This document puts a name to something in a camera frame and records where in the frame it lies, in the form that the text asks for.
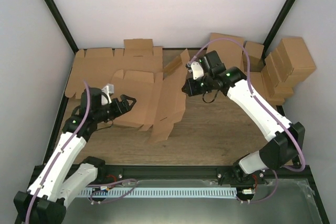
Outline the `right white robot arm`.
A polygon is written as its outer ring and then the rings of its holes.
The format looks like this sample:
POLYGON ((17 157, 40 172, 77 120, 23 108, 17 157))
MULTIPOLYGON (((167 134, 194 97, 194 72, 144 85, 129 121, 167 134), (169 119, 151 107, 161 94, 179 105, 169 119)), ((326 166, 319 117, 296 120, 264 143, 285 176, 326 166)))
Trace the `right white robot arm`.
POLYGON ((258 151, 247 154, 234 163, 233 177, 244 184, 258 170, 277 170, 295 157, 305 168, 302 144, 305 128, 292 123, 279 114, 251 85, 249 76, 239 68, 227 69, 216 51, 186 64, 191 78, 185 81, 182 91, 188 96, 205 95, 212 91, 222 93, 235 102, 257 125, 267 144, 258 151))

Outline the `brown cardboard box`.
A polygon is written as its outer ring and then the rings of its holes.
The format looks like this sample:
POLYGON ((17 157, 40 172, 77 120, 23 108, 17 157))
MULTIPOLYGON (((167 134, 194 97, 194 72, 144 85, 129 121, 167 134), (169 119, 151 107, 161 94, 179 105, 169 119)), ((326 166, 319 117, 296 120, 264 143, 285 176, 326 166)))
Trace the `brown cardboard box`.
POLYGON ((165 141, 174 124, 185 112, 186 94, 182 92, 190 60, 187 49, 158 73, 118 70, 111 79, 114 95, 128 95, 136 99, 132 110, 113 120, 119 126, 151 129, 149 143, 165 141))

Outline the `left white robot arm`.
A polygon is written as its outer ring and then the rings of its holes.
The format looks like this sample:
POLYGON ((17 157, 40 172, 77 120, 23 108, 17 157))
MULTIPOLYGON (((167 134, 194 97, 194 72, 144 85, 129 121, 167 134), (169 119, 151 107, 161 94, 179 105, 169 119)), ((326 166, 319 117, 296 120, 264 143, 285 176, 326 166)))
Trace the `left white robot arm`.
POLYGON ((62 223, 67 208, 90 185, 99 187, 107 178, 104 160, 88 156, 68 175, 72 164, 99 123, 112 122, 130 112, 136 99, 125 94, 112 98, 113 85, 86 87, 79 106, 65 121, 57 147, 26 192, 18 191, 14 205, 24 223, 62 223))

